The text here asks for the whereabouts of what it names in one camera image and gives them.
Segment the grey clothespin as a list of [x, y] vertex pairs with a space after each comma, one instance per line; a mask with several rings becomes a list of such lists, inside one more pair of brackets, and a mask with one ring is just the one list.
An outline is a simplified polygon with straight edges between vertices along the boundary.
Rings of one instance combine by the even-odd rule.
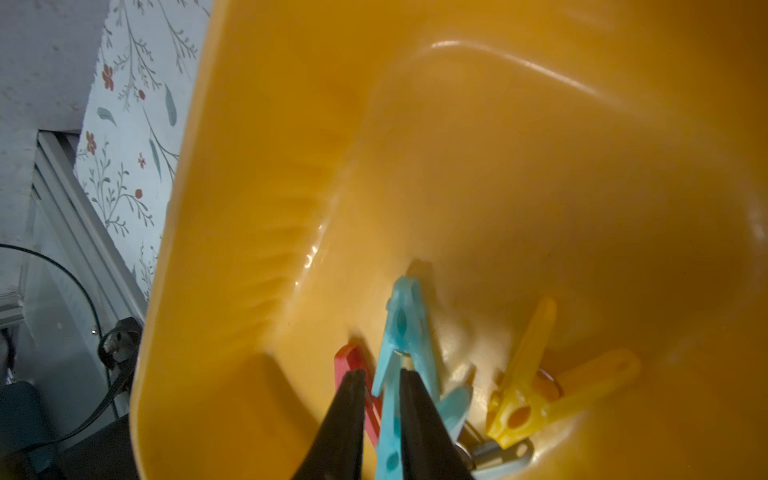
[[468, 423], [455, 427], [450, 435], [460, 459], [474, 479], [507, 478], [527, 468], [535, 453], [528, 438], [504, 449], [495, 440], [482, 437]]

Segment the yellow storage box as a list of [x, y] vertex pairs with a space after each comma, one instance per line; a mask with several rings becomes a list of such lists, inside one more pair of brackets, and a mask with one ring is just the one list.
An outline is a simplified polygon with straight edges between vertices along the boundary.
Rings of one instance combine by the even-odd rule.
[[144, 479], [288, 479], [416, 277], [440, 385], [640, 375], [525, 479], [767, 475], [763, 1], [217, 1], [131, 403]]

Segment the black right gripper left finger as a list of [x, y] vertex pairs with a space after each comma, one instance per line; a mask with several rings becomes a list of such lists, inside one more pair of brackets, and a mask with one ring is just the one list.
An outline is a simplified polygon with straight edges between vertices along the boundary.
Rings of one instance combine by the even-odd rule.
[[365, 373], [347, 372], [293, 480], [361, 478], [366, 393]]

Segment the teal clothespin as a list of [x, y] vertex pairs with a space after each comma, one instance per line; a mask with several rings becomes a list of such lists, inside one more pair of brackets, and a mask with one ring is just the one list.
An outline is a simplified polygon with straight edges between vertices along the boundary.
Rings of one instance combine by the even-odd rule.
[[387, 319], [372, 385], [372, 394], [382, 400], [375, 477], [401, 479], [400, 370], [407, 363], [412, 364], [453, 442], [458, 439], [468, 416], [472, 389], [459, 386], [445, 395], [440, 393], [427, 308], [418, 279], [398, 278], [386, 310]]

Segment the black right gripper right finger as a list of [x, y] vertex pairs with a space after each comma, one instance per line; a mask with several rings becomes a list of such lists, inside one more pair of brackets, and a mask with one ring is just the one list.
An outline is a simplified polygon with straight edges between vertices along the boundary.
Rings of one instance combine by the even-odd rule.
[[403, 478], [470, 480], [417, 372], [400, 370], [399, 402]]

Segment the yellow clothespin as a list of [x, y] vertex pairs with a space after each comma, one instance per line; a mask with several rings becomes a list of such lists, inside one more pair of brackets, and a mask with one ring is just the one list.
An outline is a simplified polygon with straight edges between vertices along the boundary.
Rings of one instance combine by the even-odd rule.
[[539, 302], [490, 396], [485, 433], [504, 449], [590, 408], [640, 374], [640, 359], [627, 349], [608, 351], [559, 375], [545, 374], [541, 363], [557, 313], [554, 299]]

